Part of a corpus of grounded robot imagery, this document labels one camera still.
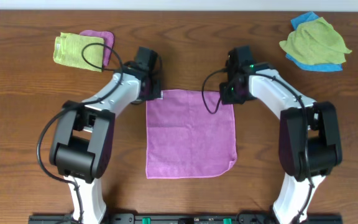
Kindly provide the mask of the purple microfiber cloth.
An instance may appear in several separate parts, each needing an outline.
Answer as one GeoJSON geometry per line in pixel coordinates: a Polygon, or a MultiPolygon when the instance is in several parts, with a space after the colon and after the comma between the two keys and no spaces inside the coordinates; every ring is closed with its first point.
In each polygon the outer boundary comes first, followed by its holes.
{"type": "Polygon", "coordinates": [[[205,108],[218,98],[213,91],[165,90],[147,102],[147,178],[210,178],[234,166],[234,107],[221,105],[216,114],[205,108]]]}

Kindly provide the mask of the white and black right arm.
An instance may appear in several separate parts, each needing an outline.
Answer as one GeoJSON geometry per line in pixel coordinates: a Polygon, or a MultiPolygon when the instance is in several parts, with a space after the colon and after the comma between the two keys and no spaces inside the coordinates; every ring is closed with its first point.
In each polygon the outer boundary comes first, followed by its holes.
{"type": "Polygon", "coordinates": [[[340,215],[309,215],[318,186],[342,162],[335,106],[318,103],[286,82],[268,62],[256,62],[249,46],[228,53],[219,86],[224,105],[260,100],[279,119],[278,156],[285,172],[279,196],[268,215],[253,223],[342,223],[340,215]]]}

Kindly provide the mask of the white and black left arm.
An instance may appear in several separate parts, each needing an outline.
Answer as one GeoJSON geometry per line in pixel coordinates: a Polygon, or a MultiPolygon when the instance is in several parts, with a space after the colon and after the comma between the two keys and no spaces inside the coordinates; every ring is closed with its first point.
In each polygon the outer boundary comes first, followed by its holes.
{"type": "Polygon", "coordinates": [[[114,124],[126,106],[160,98],[154,76],[162,66],[157,52],[139,47],[135,59],[120,63],[111,81],[81,103],[67,101],[52,120],[57,123],[49,161],[70,186],[75,206],[71,223],[101,223],[106,204],[101,191],[112,152],[114,124]]]}

